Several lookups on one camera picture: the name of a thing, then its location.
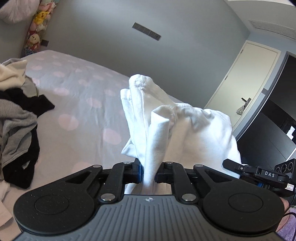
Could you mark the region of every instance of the gray clothing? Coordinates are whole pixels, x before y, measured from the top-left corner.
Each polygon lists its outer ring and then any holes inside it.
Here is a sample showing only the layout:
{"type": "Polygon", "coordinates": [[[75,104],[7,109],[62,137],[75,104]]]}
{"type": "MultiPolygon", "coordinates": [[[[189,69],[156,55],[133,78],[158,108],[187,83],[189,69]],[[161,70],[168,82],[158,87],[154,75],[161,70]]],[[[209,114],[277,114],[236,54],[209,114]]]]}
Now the gray clothing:
{"type": "Polygon", "coordinates": [[[2,168],[26,153],[31,144],[31,130],[37,116],[19,105],[0,99],[0,160],[2,168]]]}
{"type": "Polygon", "coordinates": [[[26,80],[24,84],[21,86],[21,89],[23,93],[29,98],[33,96],[39,96],[39,91],[36,85],[34,84],[32,79],[28,76],[26,76],[26,80]]]}
{"type": "Polygon", "coordinates": [[[9,65],[11,63],[22,61],[22,60],[23,59],[21,59],[21,58],[10,58],[9,60],[4,61],[2,64],[7,66],[7,65],[9,65]]]}

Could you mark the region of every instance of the pillow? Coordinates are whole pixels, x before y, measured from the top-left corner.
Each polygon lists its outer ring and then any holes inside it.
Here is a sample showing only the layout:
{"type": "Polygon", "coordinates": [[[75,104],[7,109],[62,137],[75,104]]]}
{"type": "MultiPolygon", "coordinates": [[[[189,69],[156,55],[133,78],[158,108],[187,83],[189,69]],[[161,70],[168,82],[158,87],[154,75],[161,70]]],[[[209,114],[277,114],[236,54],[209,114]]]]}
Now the pillow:
{"type": "Polygon", "coordinates": [[[32,17],[40,4],[39,0],[9,0],[0,9],[0,19],[8,24],[32,17]]]}

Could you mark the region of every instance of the logo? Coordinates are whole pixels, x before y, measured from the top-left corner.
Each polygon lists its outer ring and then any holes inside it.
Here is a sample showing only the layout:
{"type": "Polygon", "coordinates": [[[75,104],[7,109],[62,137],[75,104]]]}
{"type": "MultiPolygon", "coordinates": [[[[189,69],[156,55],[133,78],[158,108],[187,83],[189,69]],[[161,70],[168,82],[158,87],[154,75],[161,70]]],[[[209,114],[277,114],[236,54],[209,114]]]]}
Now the logo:
{"type": "Polygon", "coordinates": [[[151,198],[151,197],[147,197],[147,198],[145,198],[145,201],[148,201],[148,202],[152,202],[154,199],[153,198],[151,198]]]}
{"type": "Polygon", "coordinates": [[[265,171],[264,175],[269,176],[269,177],[274,177],[274,173],[271,173],[271,172],[268,172],[268,171],[265,171]]]}

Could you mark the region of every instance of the metal screw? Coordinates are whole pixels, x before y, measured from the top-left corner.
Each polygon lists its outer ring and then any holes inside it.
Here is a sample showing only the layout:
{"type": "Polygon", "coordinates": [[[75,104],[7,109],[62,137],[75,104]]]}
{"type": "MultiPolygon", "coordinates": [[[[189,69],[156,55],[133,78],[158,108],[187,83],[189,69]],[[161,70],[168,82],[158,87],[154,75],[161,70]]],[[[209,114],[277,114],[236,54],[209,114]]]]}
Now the metal screw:
{"type": "Polygon", "coordinates": [[[186,194],[182,195],[182,199],[184,201],[191,202],[191,201],[194,201],[196,199],[196,196],[194,194],[191,194],[191,193],[186,193],[186,194]]]}
{"type": "Polygon", "coordinates": [[[103,195],[101,195],[101,199],[103,201],[112,201],[115,198],[115,195],[112,193],[105,193],[103,195]]]}

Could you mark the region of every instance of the cable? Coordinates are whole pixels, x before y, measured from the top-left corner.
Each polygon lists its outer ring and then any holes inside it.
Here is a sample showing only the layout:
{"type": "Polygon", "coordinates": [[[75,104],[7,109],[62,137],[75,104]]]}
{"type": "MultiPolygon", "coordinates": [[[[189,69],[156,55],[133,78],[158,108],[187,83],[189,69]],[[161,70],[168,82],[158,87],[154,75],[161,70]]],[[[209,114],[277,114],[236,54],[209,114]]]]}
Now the cable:
{"type": "MultiPolygon", "coordinates": [[[[284,216],[288,216],[288,215],[293,215],[296,218],[296,213],[286,213],[284,216]]],[[[294,235],[291,241],[295,240],[295,236],[296,236],[296,227],[295,227],[294,235]]]]}
{"type": "Polygon", "coordinates": [[[295,198],[296,198],[296,194],[294,194],[294,198],[293,198],[291,204],[289,205],[289,207],[285,210],[285,212],[290,209],[290,207],[292,206],[293,202],[295,201],[295,198]]]}

